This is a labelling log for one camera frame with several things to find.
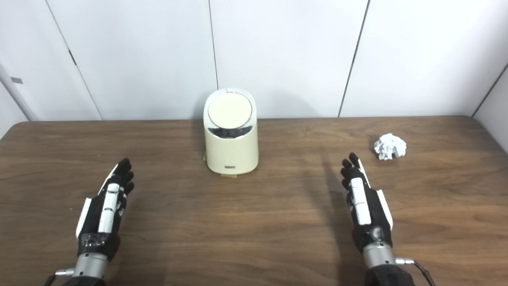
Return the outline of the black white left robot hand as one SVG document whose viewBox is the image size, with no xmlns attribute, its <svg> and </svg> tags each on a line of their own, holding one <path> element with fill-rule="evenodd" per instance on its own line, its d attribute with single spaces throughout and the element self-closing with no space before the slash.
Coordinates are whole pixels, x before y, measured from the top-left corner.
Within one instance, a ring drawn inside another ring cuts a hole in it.
<svg viewBox="0 0 508 286">
<path fill-rule="evenodd" d="M 99 253 L 112 261 L 120 246 L 119 228 L 134 190 L 134 172 L 129 158 L 123 158 L 105 178 L 97 195 L 86 198 L 75 235 L 77 255 Z"/>
</svg>

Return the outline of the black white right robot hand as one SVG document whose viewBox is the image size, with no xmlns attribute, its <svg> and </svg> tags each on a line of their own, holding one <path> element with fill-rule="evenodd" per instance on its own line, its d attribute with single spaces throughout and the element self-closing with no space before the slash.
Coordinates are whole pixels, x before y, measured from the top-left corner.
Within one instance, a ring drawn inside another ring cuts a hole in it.
<svg viewBox="0 0 508 286">
<path fill-rule="evenodd" d="M 383 190 L 371 187 L 361 159 L 355 153 L 343 159 L 342 165 L 342 185 L 354 225 L 354 245 L 360 252 L 372 243 L 392 247 L 393 218 Z"/>
</svg>

